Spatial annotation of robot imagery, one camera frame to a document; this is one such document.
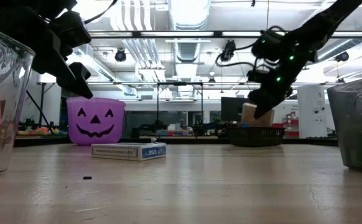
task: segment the metal frame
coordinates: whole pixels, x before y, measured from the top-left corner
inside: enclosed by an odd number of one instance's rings
[[[41,111],[43,111],[43,105],[44,105],[45,85],[46,85],[46,83],[42,83],[42,95],[40,96],[40,109],[41,109]],[[42,118],[43,118],[43,113],[40,112],[40,116],[39,116],[39,127],[42,126]]]
[[[92,39],[257,39],[260,30],[127,30],[127,31],[90,31]],[[331,39],[362,39],[362,30],[336,31]]]
[[[173,86],[186,86],[191,85],[193,86],[193,89],[195,89],[194,85],[200,85],[200,95],[201,95],[201,101],[200,101],[200,112],[201,112],[201,118],[200,121],[203,124],[204,121],[204,114],[203,114],[203,83],[202,82],[158,82],[157,83],[157,97],[156,97],[156,120],[159,121],[159,87],[161,85],[173,85]]]

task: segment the purple plastic bucket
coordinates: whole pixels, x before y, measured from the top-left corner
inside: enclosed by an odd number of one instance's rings
[[[119,100],[67,99],[70,140],[81,146],[117,143],[122,135],[124,108]]]

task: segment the table surface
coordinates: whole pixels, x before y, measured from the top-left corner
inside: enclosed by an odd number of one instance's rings
[[[167,152],[136,162],[72,145],[15,148],[0,174],[0,224],[362,223],[362,172],[336,147]]]

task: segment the red object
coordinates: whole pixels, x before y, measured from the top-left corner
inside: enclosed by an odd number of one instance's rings
[[[300,136],[299,131],[285,131],[286,136]]]
[[[273,128],[283,128],[283,124],[274,123],[274,124],[272,124],[272,127],[273,127]]]
[[[299,124],[297,119],[288,119],[284,124]]]

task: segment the clear plastic bin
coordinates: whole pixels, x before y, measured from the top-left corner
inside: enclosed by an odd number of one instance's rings
[[[34,53],[0,33],[0,172],[11,157]]]
[[[362,169],[362,80],[327,90],[343,163]]]

